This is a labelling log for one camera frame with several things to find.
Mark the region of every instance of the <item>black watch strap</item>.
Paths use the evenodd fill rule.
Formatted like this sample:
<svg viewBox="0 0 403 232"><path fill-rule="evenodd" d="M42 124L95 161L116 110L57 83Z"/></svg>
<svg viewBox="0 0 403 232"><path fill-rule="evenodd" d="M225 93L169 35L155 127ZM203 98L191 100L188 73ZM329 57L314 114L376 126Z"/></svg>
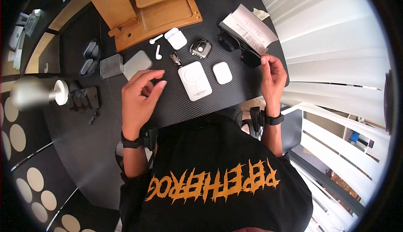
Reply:
<svg viewBox="0 0 403 232"><path fill-rule="evenodd" d="M265 114L264 123L268 125L277 125L284 121L284 115L280 113L280 115L276 118L268 117Z"/></svg>
<svg viewBox="0 0 403 232"><path fill-rule="evenodd" d="M143 138L138 138L134 141L130 141L127 140L124 135L123 132L121 132L121 136L122 136L122 144L124 148L133 148L133 149L137 149L139 146L144 145L144 139Z"/></svg>

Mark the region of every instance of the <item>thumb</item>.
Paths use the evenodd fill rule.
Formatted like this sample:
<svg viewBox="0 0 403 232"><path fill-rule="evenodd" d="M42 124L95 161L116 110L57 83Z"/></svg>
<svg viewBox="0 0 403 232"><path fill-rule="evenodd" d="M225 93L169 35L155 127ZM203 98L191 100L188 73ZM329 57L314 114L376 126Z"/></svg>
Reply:
<svg viewBox="0 0 403 232"><path fill-rule="evenodd" d="M153 90L151 91L149 97L147 98L147 101L155 106L162 92L164 91L165 85L166 81L160 81L157 84L155 84Z"/></svg>
<svg viewBox="0 0 403 232"><path fill-rule="evenodd" d="M262 71L263 78L271 78L269 62L264 58L260 58L260 70Z"/></svg>

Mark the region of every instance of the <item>airpods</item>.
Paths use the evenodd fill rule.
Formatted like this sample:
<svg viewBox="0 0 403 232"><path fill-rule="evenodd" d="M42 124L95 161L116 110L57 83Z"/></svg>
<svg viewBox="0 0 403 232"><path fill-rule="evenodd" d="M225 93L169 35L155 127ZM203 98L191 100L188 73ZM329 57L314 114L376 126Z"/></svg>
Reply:
<svg viewBox="0 0 403 232"><path fill-rule="evenodd" d="M156 40L158 40L159 38L161 38L162 36L164 36L164 35L163 35L163 34L161 34L161 35L158 35L158 36L157 36L157 37L155 37L155 38L150 39L150 41L149 41L149 42L150 42L150 44L151 44L151 45L153 45L153 44L155 43L155 41L156 41Z"/></svg>
<svg viewBox="0 0 403 232"><path fill-rule="evenodd" d="M157 52L155 52L155 58L162 59L162 55L160 55L160 45L157 46Z"/></svg>

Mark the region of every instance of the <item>hand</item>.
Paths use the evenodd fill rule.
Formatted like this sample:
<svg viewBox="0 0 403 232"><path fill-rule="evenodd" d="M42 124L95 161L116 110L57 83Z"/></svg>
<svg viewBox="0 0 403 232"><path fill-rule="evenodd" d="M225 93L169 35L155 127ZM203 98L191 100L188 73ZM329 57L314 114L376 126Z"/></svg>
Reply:
<svg viewBox="0 0 403 232"><path fill-rule="evenodd" d="M141 127L150 119L166 85L166 81L160 81L154 86L150 80L161 79L164 73L165 70L139 71L122 88L122 132L127 140L137 139Z"/></svg>
<svg viewBox="0 0 403 232"><path fill-rule="evenodd" d="M260 61L263 74L262 95L266 101L266 115L276 118L280 115L280 99L287 80L287 73L279 58L273 55L262 55Z"/></svg>

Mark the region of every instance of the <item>book page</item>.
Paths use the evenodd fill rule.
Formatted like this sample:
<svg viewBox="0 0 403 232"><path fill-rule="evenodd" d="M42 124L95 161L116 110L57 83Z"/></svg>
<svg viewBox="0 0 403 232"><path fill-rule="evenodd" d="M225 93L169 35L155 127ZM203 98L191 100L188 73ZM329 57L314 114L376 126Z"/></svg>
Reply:
<svg viewBox="0 0 403 232"><path fill-rule="evenodd" d="M265 53L267 46L278 38L260 19L242 4L223 21L237 32L258 53Z"/></svg>

